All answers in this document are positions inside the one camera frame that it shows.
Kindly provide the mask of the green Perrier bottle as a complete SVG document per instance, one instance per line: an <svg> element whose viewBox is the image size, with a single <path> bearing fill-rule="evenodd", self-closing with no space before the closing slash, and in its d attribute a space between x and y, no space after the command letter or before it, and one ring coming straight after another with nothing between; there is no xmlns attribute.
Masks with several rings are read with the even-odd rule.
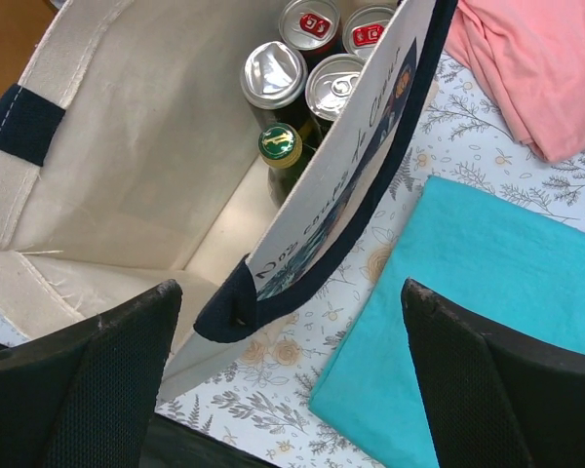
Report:
<svg viewBox="0 0 585 468"><path fill-rule="evenodd" d="M317 144L313 141L306 143L287 123L272 123L260 133L257 148L260 158L268 166L271 198L281 207L314 156Z"/></svg>

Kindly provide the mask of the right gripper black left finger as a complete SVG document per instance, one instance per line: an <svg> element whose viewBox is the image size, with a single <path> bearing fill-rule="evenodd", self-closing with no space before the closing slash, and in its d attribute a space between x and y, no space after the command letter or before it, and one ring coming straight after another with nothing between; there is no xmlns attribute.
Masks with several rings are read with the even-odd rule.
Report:
<svg viewBox="0 0 585 468"><path fill-rule="evenodd" d="M0 467L136 467L170 354L174 280L93 318L0 344Z"/></svg>

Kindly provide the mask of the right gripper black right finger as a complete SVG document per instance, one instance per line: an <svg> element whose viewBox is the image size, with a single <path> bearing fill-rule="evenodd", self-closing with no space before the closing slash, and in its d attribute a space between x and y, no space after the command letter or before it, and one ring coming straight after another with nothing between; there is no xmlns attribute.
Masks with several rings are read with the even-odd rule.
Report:
<svg viewBox="0 0 585 468"><path fill-rule="evenodd" d="M401 301L442 467L585 467L585 355L471 312L413 279Z"/></svg>

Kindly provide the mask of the dark can dented lid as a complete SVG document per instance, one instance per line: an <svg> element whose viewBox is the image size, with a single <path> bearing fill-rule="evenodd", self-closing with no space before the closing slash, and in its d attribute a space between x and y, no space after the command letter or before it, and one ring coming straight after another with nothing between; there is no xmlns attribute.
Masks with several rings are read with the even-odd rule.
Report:
<svg viewBox="0 0 585 468"><path fill-rule="evenodd" d="M283 42L266 42L248 55L240 84L262 130L281 122L294 127L304 139L316 132L304 95L307 78L304 58Z"/></svg>

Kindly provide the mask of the beige canvas tote bag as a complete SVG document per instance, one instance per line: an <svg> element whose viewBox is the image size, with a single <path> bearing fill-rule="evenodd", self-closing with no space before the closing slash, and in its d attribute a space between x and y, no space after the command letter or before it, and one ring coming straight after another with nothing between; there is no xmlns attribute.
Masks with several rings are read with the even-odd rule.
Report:
<svg viewBox="0 0 585 468"><path fill-rule="evenodd" d="M68 1L0 98L0 313L37 338L173 279L171 400L310 300L398 170L452 1L396 10L281 208L240 79L273 78L281 1Z"/></svg>

